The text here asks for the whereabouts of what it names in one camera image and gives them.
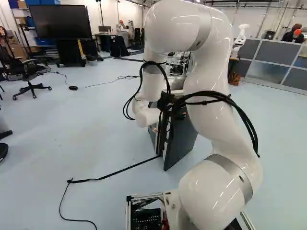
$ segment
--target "floor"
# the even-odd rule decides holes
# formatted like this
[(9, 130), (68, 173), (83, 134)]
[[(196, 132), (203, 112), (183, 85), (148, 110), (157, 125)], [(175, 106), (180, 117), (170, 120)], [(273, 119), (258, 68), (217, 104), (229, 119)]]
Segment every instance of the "floor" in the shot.
[[(129, 58), (141, 58), (142, 54)], [(4, 230), (93, 230), (88, 223), (66, 222), (59, 202), (66, 181), (99, 177), (154, 156), (146, 129), (126, 120), (122, 107), (139, 85), (138, 79), (82, 89), (138, 75), (141, 62), (106, 59), (85, 68), (57, 68), (33, 80), (51, 86), (12, 100), (24, 82), (4, 82), (1, 115), (14, 134), (2, 140), (9, 154), (0, 165), (0, 223)], [(307, 97), (241, 83), (232, 97), (248, 114), (259, 136), (265, 177), (247, 205), (256, 229), (306, 229)], [(241, 123), (242, 130), (247, 131)], [(127, 195), (146, 195), (177, 187), (180, 178), (211, 152), (198, 136), (194, 149), (163, 171), (158, 159), (100, 182), (73, 184), (62, 214), (89, 219), (99, 230), (123, 230)]]

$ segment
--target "wall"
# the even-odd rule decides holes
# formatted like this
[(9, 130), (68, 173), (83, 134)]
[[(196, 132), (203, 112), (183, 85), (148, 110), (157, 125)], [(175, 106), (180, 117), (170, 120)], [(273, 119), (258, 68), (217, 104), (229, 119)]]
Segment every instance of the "wall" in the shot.
[[(297, 0), (290, 0), (288, 2), (287, 7), (295, 7), (297, 3), (298, 3)], [(267, 6), (268, 5), (267, 3), (262, 3), (261, 5), (258, 5), (258, 7), (239, 7), (237, 10), (234, 5), (222, 6), (221, 4), (220, 5), (214, 4), (213, 7), (222, 10), (227, 15), (230, 23), (232, 23), (234, 27), (234, 37), (236, 37), (239, 33), (238, 26), (240, 24), (247, 23), (250, 25), (250, 28), (246, 31), (247, 37), (260, 38), (261, 35), (266, 30), (278, 29), (275, 37), (278, 40), (280, 40), (283, 34), (286, 32), (286, 29), (283, 27), (292, 27), (295, 23), (301, 23), (303, 27), (307, 26), (307, 11), (306, 10), (295, 11), (294, 9), (284, 10), (284, 8), (277, 8), (279, 6), (285, 7), (286, 4), (287, 1), (284, 1), (279, 4), (272, 3), (271, 6), (274, 6), (276, 8), (269, 8), (266, 16), (265, 14), (267, 11), (267, 7), (263, 6)], [(307, 7), (307, 0), (299, 1), (299, 5), (301, 4), (305, 4), (304, 7)]]
[[(61, 4), (87, 6), (92, 33), (97, 33), (98, 26), (102, 25), (99, 3), (95, 0), (61, 0)], [(104, 25), (110, 25), (114, 33), (116, 32), (118, 17), (124, 21), (125, 25), (128, 25), (128, 20), (133, 20), (135, 28), (142, 27), (142, 6), (140, 5), (125, 0), (120, 0), (118, 3), (117, 0), (102, 0), (101, 8)]]
[(12, 30), (14, 34), (15, 32), (18, 34), (18, 29), (8, 0), (0, 0), (0, 24), (5, 29)]

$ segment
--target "cable connector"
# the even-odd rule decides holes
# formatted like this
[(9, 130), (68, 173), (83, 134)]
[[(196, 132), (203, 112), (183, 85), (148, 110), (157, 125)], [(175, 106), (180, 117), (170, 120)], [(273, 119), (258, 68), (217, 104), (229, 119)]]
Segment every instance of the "cable connector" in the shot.
[(67, 183), (71, 184), (72, 181), (73, 181), (73, 177), (70, 180), (68, 180)]

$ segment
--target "office chair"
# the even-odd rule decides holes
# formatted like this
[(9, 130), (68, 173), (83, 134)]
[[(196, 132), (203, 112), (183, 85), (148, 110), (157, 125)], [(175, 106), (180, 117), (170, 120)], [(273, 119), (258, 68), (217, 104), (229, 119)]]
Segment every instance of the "office chair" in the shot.
[(11, 57), (7, 52), (6, 48), (0, 45), (0, 60), (1, 63), (3, 63), (6, 68), (5, 71), (8, 74), (22, 75), (23, 76), (22, 80), (27, 81), (29, 85), (27, 87), (20, 88), (19, 93), (13, 96), (13, 100), (17, 100), (18, 99), (17, 96), (24, 94), (29, 90), (31, 90), (33, 98), (36, 98), (34, 89), (52, 90), (50, 86), (44, 86), (42, 83), (37, 85), (32, 85), (30, 82), (37, 76), (50, 72), (51, 68), (49, 66), (44, 67), (38, 65), (36, 59), (30, 59), (21, 62), (20, 61), (21, 58), (22, 57), (16, 57), (16, 58)]

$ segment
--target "television screen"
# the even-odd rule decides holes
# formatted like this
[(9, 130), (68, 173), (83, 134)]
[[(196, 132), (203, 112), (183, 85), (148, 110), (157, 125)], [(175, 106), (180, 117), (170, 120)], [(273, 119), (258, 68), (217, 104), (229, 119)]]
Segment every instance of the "television screen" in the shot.
[(30, 5), (39, 38), (92, 38), (88, 12), (82, 5)]

